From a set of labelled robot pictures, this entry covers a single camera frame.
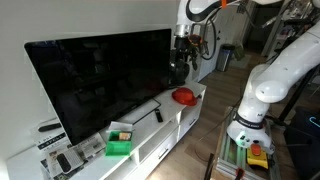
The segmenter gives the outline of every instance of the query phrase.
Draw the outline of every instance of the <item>white tv cabinet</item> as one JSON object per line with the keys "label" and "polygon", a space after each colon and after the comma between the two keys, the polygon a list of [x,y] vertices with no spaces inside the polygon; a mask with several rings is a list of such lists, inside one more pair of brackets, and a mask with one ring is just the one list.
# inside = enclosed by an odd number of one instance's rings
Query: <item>white tv cabinet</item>
{"label": "white tv cabinet", "polygon": [[[102,153],[71,179],[145,179],[199,118],[206,86],[190,82],[185,87],[191,89],[198,98],[196,106],[187,107],[174,101],[171,97],[174,90],[160,94],[155,99],[161,103],[159,110],[163,122],[159,123],[156,115],[150,113],[134,124],[129,157],[106,157]],[[139,119],[139,116],[142,117],[155,107],[154,102],[149,101],[119,121],[128,123]],[[100,134],[106,141],[106,129],[100,131]],[[7,161],[10,179],[43,179],[40,161],[44,157],[44,154],[33,147],[10,158]]]}

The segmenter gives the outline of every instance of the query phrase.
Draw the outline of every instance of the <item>floor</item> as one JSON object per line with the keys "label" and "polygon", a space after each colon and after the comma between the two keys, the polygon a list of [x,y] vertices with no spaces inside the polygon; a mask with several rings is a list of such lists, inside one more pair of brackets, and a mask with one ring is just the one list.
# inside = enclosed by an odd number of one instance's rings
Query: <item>floor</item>
{"label": "floor", "polygon": [[[255,53],[248,53],[252,56],[248,66],[244,69],[229,67],[227,72],[213,72],[205,77],[200,83],[207,86],[204,103],[198,122],[181,139],[174,149],[166,156],[159,166],[150,174],[149,180],[195,180],[203,179],[206,171],[207,160],[210,153],[215,153],[220,127],[216,125],[223,120],[225,110],[228,106],[233,106],[243,94],[246,81],[251,69],[259,63],[263,63],[265,58]],[[278,117],[284,106],[291,97],[294,88],[290,91],[288,98],[273,104],[270,113]],[[307,88],[296,105],[320,109],[320,94],[316,93],[312,98],[312,87]],[[286,122],[294,115],[292,111]],[[280,170],[285,177],[286,173],[291,174],[284,179],[294,179],[295,170],[290,160],[283,159],[286,149],[285,142],[279,140],[280,157],[283,163]]]}

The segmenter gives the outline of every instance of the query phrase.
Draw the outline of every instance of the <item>green container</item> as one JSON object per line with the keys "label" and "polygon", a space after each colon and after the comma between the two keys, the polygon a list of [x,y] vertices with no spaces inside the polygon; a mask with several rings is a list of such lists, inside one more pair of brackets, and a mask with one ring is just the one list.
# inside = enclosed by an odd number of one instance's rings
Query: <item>green container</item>
{"label": "green container", "polygon": [[119,134],[121,131],[111,131],[109,141],[106,146],[106,156],[130,156],[131,139],[128,141],[119,141]]}

